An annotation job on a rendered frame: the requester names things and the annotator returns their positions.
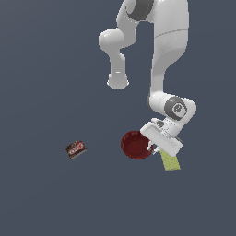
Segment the dark red bowl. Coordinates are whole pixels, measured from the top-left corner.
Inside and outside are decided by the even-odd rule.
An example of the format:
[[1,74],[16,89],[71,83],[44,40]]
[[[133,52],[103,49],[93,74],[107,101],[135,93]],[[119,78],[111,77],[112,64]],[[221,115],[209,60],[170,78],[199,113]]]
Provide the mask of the dark red bowl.
[[149,140],[139,131],[126,133],[121,140],[121,148],[124,154],[130,159],[145,159],[153,150],[147,150]]

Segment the yellow-green flat box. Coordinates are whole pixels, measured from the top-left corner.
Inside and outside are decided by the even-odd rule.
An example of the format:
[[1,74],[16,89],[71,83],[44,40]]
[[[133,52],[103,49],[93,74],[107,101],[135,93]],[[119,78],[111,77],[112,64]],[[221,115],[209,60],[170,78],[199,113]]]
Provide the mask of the yellow-green flat box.
[[166,171],[176,171],[181,168],[179,161],[176,157],[170,156],[164,150],[161,150],[159,153],[161,155],[163,166]]

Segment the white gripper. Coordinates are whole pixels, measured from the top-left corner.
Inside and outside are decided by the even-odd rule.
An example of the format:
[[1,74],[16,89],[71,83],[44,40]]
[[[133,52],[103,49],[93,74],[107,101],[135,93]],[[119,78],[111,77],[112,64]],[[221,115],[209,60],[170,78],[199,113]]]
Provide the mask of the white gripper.
[[167,132],[169,127],[169,123],[161,121],[157,118],[152,118],[150,122],[147,122],[140,129],[140,133],[149,140],[147,151],[151,149],[153,144],[157,146],[153,150],[153,155],[155,155],[161,149],[170,156],[175,156],[180,151],[181,147],[183,146],[183,141],[177,136],[171,136]]

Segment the brown red snack box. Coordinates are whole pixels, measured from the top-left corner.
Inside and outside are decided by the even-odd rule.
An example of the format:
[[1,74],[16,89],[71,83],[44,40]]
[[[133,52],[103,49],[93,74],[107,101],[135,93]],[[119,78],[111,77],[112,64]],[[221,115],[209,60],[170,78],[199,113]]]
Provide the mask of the brown red snack box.
[[80,139],[65,147],[65,152],[70,159],[74,159],[86,151],[87,149]]

